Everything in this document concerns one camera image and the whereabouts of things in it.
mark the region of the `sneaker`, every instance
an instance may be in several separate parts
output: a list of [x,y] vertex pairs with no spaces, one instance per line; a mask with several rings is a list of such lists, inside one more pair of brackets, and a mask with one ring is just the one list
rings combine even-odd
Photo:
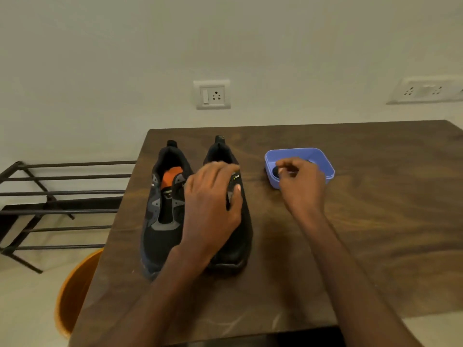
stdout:
[[[213,161],[238,164],[237,159],[230,148],[225,144],[225,139],[221,135],[217,135],[215,137],[215,144],[212,145],[207,152],[204,164]],[[220,269],[234,272],[244,268],[248,262],[252,243],[252,224],[240,171],[236,172],[230,178],[226,195],[227,210],[230,208],[230,199],[233,195],[233,189],[236,184],[241,185],[241,196],[243,197],[241,223],[231,234],[225,245],[223,245],[223,247],[212,258],[208,265],[209,269]]]
[[185,217],[183,186],[193,174],[173,140],[159,151],[153,167],[152,184],[141,239],[141,261],[151,280],[161,271],[172,247],[182,240]]

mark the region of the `electrical outlet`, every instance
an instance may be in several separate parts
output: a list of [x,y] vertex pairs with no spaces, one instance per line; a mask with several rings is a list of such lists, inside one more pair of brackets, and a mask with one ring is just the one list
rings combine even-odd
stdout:
[[231,107],[229,80],[195,80],[193,89],[197,110],[219,110]]
[[463,76],[407,77],[397,84],[389,103],[461,101],[462,92]]

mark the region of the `metal rack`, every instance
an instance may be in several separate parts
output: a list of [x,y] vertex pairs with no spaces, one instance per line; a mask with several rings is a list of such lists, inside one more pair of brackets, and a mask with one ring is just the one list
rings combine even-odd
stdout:
[[[135,160],[123,160],[113,162],[86,162],[86,163],[56,163],[56,164],[26,164],[18,161],[9,168],[0,173],[0,184],[11,181],[33,181],[42,191],[41,192],[0,192],[0,197],[3,196],[46,196],[44,204],[25,204],[6,206],[0,210],[0,240],[10,230],[14,222],[20,215],[34,215],[28,222],[26,227],[16,236],[16,238],[5,248],[0,247],[0,253],[9,257],[16,262],[28,267],[29,269],[41,274],[43,271],[36,268],[29,262],[14,254],[20,250],[43,250],[43,249],[69,249],[69,248],[102,248],[104,244],[90,245],[58,245],[58,246],[21,246],[21,243],[26,239],[27,235],[34,232],[46,231],[66,231],[66,230],[91,230],[91,229],[108,229],[111,225],[101,226],[76,226],[76,227],[50,227],[34,229],[42,217],[46,214],[66,214],[69,218],[75,219],[73,214],[89,214],[89,213],[117,213],[120,197],[111,198],[90,198],[87,200],[79,200],[79,207],[68,209],[68,205],[75,205],[76,200],[58,201],[55,195],[101,195],[101,194],[124,194],[125,190],[84,190],[84,191],[49,191],[41,181],[44,180],[82,180],[82,179],[109,179],[109,178],[130,178],[131,174],[105,174],[105,175],[74,175],[74,176],[53,176],[53,177],[36,177],[30,169],[33,168],[55,168],[55,167],[85,167],[85,166],[108,166],[118,164],[135,164]],[[11,178],[17,171],[24,171],[27,175],[25,178]]]

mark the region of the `floor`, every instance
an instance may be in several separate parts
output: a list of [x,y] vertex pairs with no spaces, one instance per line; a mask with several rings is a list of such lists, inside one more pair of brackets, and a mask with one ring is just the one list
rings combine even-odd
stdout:
[[[6,246],[32,216],[21,217],[3,239]],[[113,214],[46,215],[38,227],[112,224]],[[104,243],[108,230],[79,230],[30,234],[24,245]],[[53,320],[55,300],[62,282],[84,257],[95,251],[18,251],[18,256],[44,270],[36,274],[13,260],[0,256],[0,338],[6,347],[65,347],[67,340],[57,332]],[[463,312],[406,319],[405,323],[426,347],[457,347],[463,339]],[[191,344],[194,347],[267,346],[264,337],[227,339]]]

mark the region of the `table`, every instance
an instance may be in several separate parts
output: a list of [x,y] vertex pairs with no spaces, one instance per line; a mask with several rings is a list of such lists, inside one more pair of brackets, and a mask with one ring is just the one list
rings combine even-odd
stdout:
[[447,121],[153,129],[146,136],[70,346],[90,346],[142,295],[139,241],[151,169],[175,139],[200,168],[217,134],[241,166],[252,253],[235,277],[201,276],[167,343],[336,323],[310,248],[264,171],[268,150],[318,147],[336,170],[326,213],[401,317],[463,309],[463,131]]

